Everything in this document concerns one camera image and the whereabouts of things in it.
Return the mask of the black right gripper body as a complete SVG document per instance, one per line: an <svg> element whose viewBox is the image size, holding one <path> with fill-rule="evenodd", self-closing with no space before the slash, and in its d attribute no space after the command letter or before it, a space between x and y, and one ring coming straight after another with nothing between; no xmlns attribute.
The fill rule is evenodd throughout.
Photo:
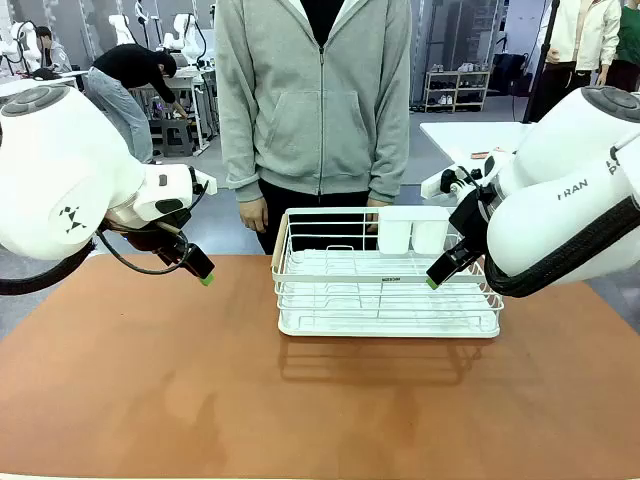
<svg viewBox="0 0 640 480"><path fill-rule="evenodd" d="M487 208L493 202L493 188L473 189L458 204L449 218L449 223L461 235L469 250L487 249L487 229L490 214Z"/></svg>

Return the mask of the person's left hand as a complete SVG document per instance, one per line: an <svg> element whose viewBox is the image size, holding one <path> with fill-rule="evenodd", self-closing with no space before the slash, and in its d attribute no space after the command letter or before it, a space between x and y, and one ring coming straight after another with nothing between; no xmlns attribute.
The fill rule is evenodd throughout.
<svg viewBox="0 0 640 480"><path fill-rule="evenodd" d="M380 201L373 198L369 198L367 201L367 207L370 211L366 214L366 232L374 234L378 231L379 225L379 212L380 209L386 206L390 206L389 202Z"/></svg>

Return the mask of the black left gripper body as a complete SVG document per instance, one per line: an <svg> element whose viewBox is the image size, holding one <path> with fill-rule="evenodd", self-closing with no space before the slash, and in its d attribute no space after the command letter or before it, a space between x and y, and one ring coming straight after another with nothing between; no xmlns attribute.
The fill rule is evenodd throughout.
<svg viewBox="0 0 640 480"><path fill-rule="evenodd" d="M106 219L105 228L121 234L136 250L159 256L183 256L188 240L182 229L191 218L188 209L181 209L139 228Z"/></svg>

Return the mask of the person's right hand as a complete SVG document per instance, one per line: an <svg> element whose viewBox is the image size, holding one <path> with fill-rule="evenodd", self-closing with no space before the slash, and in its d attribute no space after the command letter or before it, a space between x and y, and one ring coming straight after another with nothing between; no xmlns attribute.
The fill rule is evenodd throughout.
<svg viewBox="0 0 640 480"><path fill-rule="evenodd" d="M240 202L239 214L243 224L256 233L264 233L268 226L268 208L263 197L250 202Z"/></svg>

